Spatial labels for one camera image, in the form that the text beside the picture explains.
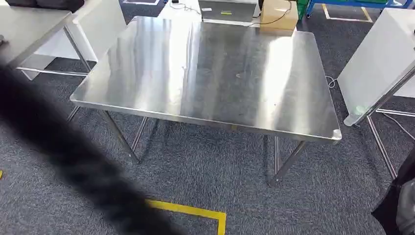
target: reflective metal surface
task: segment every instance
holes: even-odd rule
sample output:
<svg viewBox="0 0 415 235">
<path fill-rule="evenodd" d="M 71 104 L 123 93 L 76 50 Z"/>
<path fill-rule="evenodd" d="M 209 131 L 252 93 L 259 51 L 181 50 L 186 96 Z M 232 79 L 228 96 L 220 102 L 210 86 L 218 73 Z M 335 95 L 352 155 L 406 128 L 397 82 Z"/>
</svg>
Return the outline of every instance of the reflective metal surface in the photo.
<svg viewBox="0 0 415 235">
<path fill-rule="evenodd" d="M 0 6 L 0 61 L 15 68 L 61 30 L 70 11 Z"/>
<path fill-rule="evenodd" d="M 330 142 L 342 137 L 312 33 L 137 17 L 78 106 Z"/>
</svg>

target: power cord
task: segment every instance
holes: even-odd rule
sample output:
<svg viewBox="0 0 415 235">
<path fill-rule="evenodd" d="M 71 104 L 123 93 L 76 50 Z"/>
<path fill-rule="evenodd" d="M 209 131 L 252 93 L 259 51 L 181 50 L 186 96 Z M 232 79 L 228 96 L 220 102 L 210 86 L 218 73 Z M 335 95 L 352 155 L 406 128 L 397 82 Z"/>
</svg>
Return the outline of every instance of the power cord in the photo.
<svg viewBox="0 0 415 235">
<path fill-rule="evenodd" d="M 413 135 L 411 135 L 396 119 L 392 118 L 391 116 L 387 115 L 387 114 L 383 114 L 385 115 L 387 118 L 391 119 L 392 121 L 394 121 L 396 124 L 398 124 L 398 126 L 406 133 L 408 134 L 408 136 L 410 136 L 414 141 L 415 141 L 415 137 Z"/>
<path fill-rule="evenodd" d="M 171 7 L 171 8 L 173 8 L 173 9 L 176 9 L 176 10 L 184 9 L 185 11 L 195 11 L 197 14 L 199 14 L 199 15 L 200 15 L 200 12 L 199 12 L 198 10 L 193 9 L 193 8 L 191 8 L 191 7 L 188 7 L 188 6 L 187 6 L 186 4 L 184 4 L 184 3 L 175 3 L 175 5 L 180 5 L 180 6 L 182 6 L 182 7 L 180 7 L 180 8 L 176 8 L 176 7 L 174 7 L 174 6 L 172 5 L 171 1 L 170 1 L 170 7 Z"/>
<path fill-rule="evenodd" d="M 336 79 L 334 79 L 333 77 L 331 77 L 331 76 L 326 76 L 326 78 L 328 78 L 328 79 L 330 79 L 331 81 L 328 83 L 328 87 L 329 88 L 334 88 L 335 86 L 336 86 L 336 81 L 337 81 L 337 78 Z"/>
<path fill-rule="evenodd" d="M 291 1 L 289 1 L 290 2 L 290 8 L 288 9 L 288 10 L 286 10 L 285 12 L 284 12 L 284 14 L 281 16 L 281 17 L 279 17 L 278 19 L 276 19 L 276 20 L 274 20 L 274 21 L 272 21 L 272 22 L 268 22 L 268 23 L 252 23 L 252 24 L 250 24 L 250 25 L 248 25 L 248 26 L 246 26 L 246 27 L 250 27 L 250 26 L 252 26 L 252 25 L 254 25 L 254 24 L 272 24 L 272 23 L 275 23 L 275 22 L 277 22 L 277 21 L 279 21 L 279 20 L 281 20 L 282 18 L 284 18 L 284 16 L 285 15 L 287 15 L 287 13 L 288 12 L 290 12 L 291 11 L 291 8 L 293 7 L 293 4 L 291 3 Z"/>
</svg>

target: black cushion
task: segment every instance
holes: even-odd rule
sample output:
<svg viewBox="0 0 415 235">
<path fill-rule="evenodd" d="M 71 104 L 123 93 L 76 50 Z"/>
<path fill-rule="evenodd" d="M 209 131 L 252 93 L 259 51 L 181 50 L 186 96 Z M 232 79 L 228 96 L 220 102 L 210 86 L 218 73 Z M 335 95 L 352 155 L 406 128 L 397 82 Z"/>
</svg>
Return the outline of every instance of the black cushion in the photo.
<svg viewBox="0 0 415 235">
<path fill-rule="evenodd" d="M 26 6 L 26 7 L 36 7 L 36 0 L 6 0 L 6 2 L 11 6 Z"/>
<path fill-rule="evenodd" d="M 77 11 L 84 5 L 84 0 L 36 0 L 41 8 Z"/>
</svg>

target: white panel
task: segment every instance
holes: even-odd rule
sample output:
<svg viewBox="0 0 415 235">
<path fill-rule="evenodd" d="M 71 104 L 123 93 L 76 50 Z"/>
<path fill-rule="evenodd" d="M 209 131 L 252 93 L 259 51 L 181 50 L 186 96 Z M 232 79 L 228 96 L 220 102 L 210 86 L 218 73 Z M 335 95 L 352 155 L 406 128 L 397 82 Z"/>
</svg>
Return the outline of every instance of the white panel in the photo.
<svg viewBox="0 0 415 235">
<path fill-rule="evenodd" d="M 339 86 L 349 111 L 346 125 L 354 124 L 415 60 L 415 37 L 398 26 L 391 11 L 410 14 L 415 19 L 413 10 L 385 9 L 339 75 Z M 414 91 L 415 87 L 410 87 L 413 84 L 408 83 L 402 91 Z"/>
<path fill-rule="evenodd" d="M 415 10 L 404 11 L 388 11 L 389 14 L 395 19 L 396 23 L 403 30 L 404 34 L 408 38 L 412 39 L 412 48 L 415 50 Z M 412 78 L 407 84 L 405 84 L 398 92 L 396 96 L 415 97 L 415 78 Z"/>
<path fill-rule="evenodd" d="M 46 68 L 46 66 L 48 66 L 54 59 L 55 57 L 53 56 L 33 54 L 21 64 L 21 67 L 42 70 Z M 39 73 L 23 71 L 23 74 L 26 75 L 29 80 L 33 80 Z"/>
<path fill-rule="evenodd" d="M 118 0 L 87 0 L 68 28 L 87 60 L 97 61 L 126 28 Z M 78 59 L 63 30 L 36 54 Z"/>
<path fill-rule="evenodd" d="M 96 5 L 88 14 L 75 18 L 74 22 L 78 22 L 99 59 L 115 43 L 127 25 L 118 0 L 89 1 L 95 1 Z"/>
</svg>

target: metal chair leg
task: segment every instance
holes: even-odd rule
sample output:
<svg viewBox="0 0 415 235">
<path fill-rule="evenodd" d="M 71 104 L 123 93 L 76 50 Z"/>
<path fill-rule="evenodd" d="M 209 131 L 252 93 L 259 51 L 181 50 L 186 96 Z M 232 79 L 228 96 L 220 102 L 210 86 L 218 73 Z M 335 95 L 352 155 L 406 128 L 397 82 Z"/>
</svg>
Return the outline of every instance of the metal chair leg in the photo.
<svg viewBox="0 0 415 235">
<path fill-rule="evenodd" d="M 91 71 L 91 67 L 88 64 L 86 58 L 82 55 L 82 52 L 79 50 L 78 45 L 76 44 L 75 40 L 72 37 L 72 34 L 70 33 L 70 31 L 68 30 L 68 28 L 65 26 L 64 27 L 64 32 L 66 37 L 68 38 L 70 44 L 72 45 L 73 49 L 75 50 L 76 54 L 79 57 L 79 60 L 81 60 L 82 64 L 84 65 L 85 69 L 87 70 L 87 73 L 89 73 Z M 69 114 L 67 121 L 71 122 L 73 117 L 75 116 L 75 114 L 78 112 L 79 107 L 75 107 L 72 112 Z"/>
<path fill-rule="evenodd" d="M 134 138 L 134 141 L 133 141 L 133 145 L 132 145 L 133 146 L 133 152 L 136 151 L 138 141 L 141 138 L 142 131 L 145 127 L 146 122 L 147 122 L 147 117 L 143 117 L 143 119 L 141 120 L 140 128 L 138 129 L 137 135 L 136 135 L 136 137 Z"/>
<path fill-rule="evenodd" d="M 373 136 L 375 137 L 376 144 L 380 150 L 380 153 L 382 154 L 383 162 L 385 162 L 386 167 L 388 168 L 389 174 L 391 175 L 392 179 L 396 179 L 397 174 L 395 172 L 395 169 L 391 163 L 391 160 L 388 156 L 388 153 L 386 152 L 386 148 L 382 143 L 382 140 L 380 139 L 379 133 L 377 132 L 377 129 L 375 127 L 375 124 L 373 123 L 373 120 L 370 115 L 366 116 L 366 119 L 368 120 L 370 129 L 373 133 Z"/>
<path fill-rule="evenodd" d="M 308 142 L 301 141 L 296 149 L 291 153 L 291 155 L 288 157 L 287 161 L 285 161 L 284 165 L 281 166 L 281 168 L 275 172 L 275 175 L 273 179 L 270 182 L 271 186 L 276 186 L 277 182 L 281 181 L 281 179 L 284 177 L 284 175 L 287 173 L 287 171 L 290 169 L 290 167 L 298 160 L 300 157 L 302 151 L 307 146 Z"/>
<path fill-rule="evenodd" d="M 279 156 L 279 139 L 278 136 L 274 137 L 274 175 L 277 174 L 281 168 L 281 158 Z"/>
<path fill-rule="evenodd" d="M 127 150 L 130 157 L 134 157 L 138 162 L 140 162 L 140 159 L 135 155 L 134 151 L 131 149 L 127 141 L 125 140 L 122 132 L 117 127 L 114 120 L 111 118 L 110 114 L 107 111 L 99 110 L 99 114 L 104 118 L 104 120 L 108 123 L 111 130 L 117 135 L 119 141 L 121 142 L 122 146 Z"/>
</svg>

